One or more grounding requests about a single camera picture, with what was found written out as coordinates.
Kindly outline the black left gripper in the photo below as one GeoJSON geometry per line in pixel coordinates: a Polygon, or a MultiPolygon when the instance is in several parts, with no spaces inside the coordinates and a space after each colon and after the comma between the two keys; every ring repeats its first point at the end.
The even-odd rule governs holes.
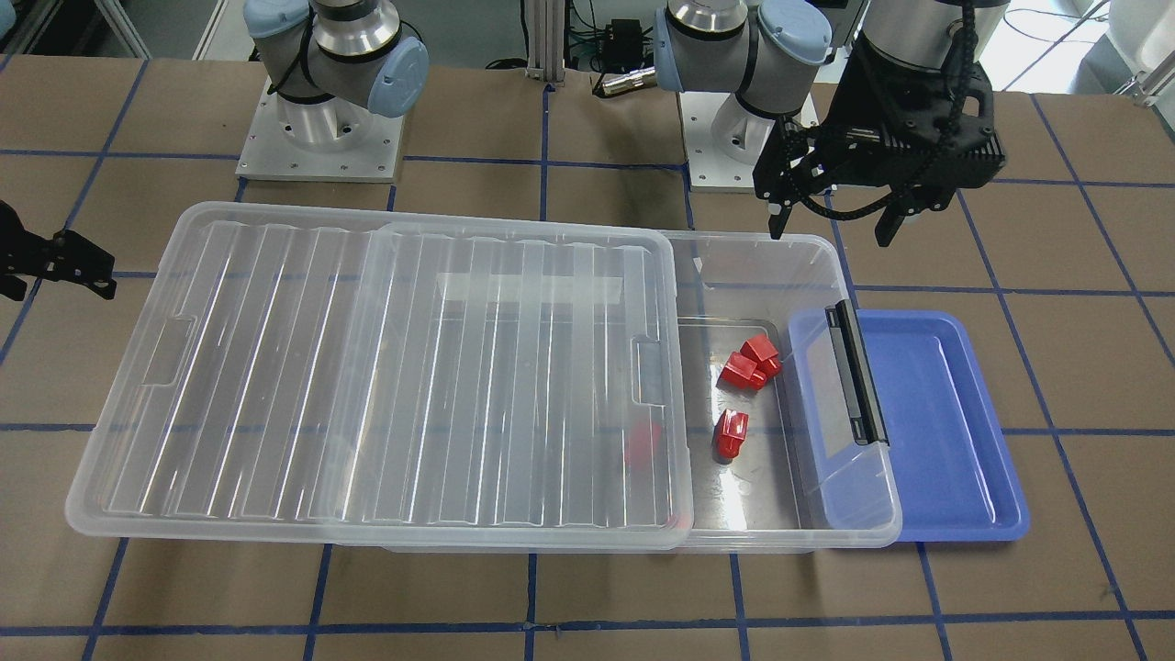
{"type": "Polygon", "coordinates": [[[858,41],[821,126],[777,119],[753,167],[767,201],[768,238],[781,240],[794,205],[818,213],[831,186],[888,187],[877,245],[889,247],[907,218],[951,205],[965,183],[965,43],[929,65],[906,65],[858,41]]]}

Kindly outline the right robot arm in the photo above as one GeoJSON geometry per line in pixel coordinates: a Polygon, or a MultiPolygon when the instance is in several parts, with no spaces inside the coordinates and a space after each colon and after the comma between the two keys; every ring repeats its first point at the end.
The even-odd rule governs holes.
{"type": "MultiPolygon", "coordinates": [[[[427,85],[427,46],[390,1],[248,1],[243,21],[269,77],[270,124],[294,167],[355,150],[376,119],[407,116],[427,85]]],[[[29,279],[47,279],[109,301],[114,269],[114,255],[83,235],[40,237],[4,205],[5,298],[24,301],[29,279]]]]}

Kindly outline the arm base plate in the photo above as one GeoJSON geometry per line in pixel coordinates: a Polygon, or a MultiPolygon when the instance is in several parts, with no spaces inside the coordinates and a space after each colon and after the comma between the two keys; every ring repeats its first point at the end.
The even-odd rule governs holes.
{"type": "Polygon", "coordinates": [[[262,85],[235,173],[251,181],[392,184],[407,119],[331,99],[294,104],[262,85]]]}
{"type": "Polygon", "coordinates": [[[692,191],[753,193],[772,122],[743,108],[734,93],[684,92],[678,107],[692,191]]]}

